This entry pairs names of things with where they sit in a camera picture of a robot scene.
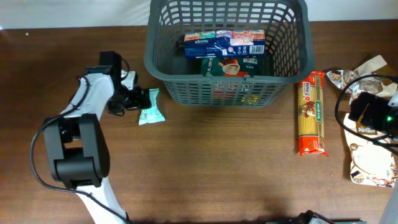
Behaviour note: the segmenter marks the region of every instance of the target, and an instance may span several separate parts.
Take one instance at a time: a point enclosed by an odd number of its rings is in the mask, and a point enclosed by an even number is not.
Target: black device
[[[333,222],[316,212],[308,210],[290,221],[289,224],[333,224]]]
[[[109,151],[95,114],[60,118],[44,130],[44,139],[51,176],[66,188],[99,187],[108,176]],[[81,139],[82,147],[66,148],[74,139]]]
[[[389,100],[368,92],[362,92],[350,106],[348,118],[364,126],[380,131],[389,138],[398,137],[398,108],[388,105]]]

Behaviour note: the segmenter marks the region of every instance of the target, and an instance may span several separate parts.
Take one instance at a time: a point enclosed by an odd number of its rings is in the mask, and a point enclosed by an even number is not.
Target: snack bag
[[[313,71],[298,83],[298,146],[304,153],[323,154],[323,77],[325,72]]]
[[[360,122],[350,120],[348,115],[346,114],[343,123],[351,130],[370,138],[384,135],[374,129],[363,126]],[[397,182],[397,166],[391,152],[346,130],[344,132],[352,158],[351,180],[355,184],[393,188]],[[380,141],[384,143],[391,142],[388,138]]]
[[[395,76],[393,69],[388,66],[382,56],[377,56],[368,60],[354,71],[351,70],[334,70],[326,75],[330,81],[342,90],[347,84],[354,79],[370,74],[383,74]],[[373,95],[385,97],[393,96],[397,91],[397,84],[385,78],[365,78],[350,86],[347,93],[350,95],[349,103],[359,96],[363,91],[372,93]]]
[[[157,108],[156,97],[159,93],[159,89],[150,89],[149,90],[149,98],[150,98],[150,108],[141,110],[141,115],[139,117],[138,125],[143,124],[152,124],[156,122],[165,121],[162,113]]]

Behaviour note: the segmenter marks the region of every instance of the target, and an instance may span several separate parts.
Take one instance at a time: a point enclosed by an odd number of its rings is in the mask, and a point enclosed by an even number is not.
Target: pasta package
[[[304,153],[323,154],[323,77],[325,72],[313,71],[298,83],[298,147]]]

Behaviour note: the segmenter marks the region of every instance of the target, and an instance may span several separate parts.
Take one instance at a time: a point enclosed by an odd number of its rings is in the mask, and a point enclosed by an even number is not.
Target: brown wooden surface
[[[397,21],[313,22],[312,34],[317,70],[354,68],[378,54],[398,69]],[[33,178],[29,144],[43,119],[66,107],[78,88],[75,77],[97,64],[100,50],[123,55],[141,87],[160,88],[157,101],[166,117],[144,126],[138,126],[139,111],[123,118],[105,113],[101,120],[111,185],[134,220],[269,220],[311,209],[328,218],[377,223],[392,192],[349,179],[349,150],[333,116],[338,91],[329,81],[324,101],[330,157],[300,157],[293,85],[264,109],[184,107],[145,69],[145,27],[1,35],[0,223],[92,223],[76,195],[47,190]],[[42,177],[54,184],[42,138],[35,155]]]

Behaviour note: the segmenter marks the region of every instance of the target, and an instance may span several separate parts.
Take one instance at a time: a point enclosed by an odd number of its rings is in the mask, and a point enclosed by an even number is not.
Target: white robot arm
[[[109,183],[110,158],[99,120],[106,106],[109,113],[122,116],[125,109],[149,108],[150,99],[148,90],[134,88],[137,80],[135,72],[125,72],[122,77],[121,61],[121,56],[114,52],[101,52],[99,66],[86,69],[78,91],[61,114],[73,112],[45,128],[44,137],[55,180],[63,182],[67,189],[90,194],[128,220]],[[81,141],[82,147],[65,148],[65,143],[72,141]],[[77,195],[95,223],[124,223],[86,195]]]

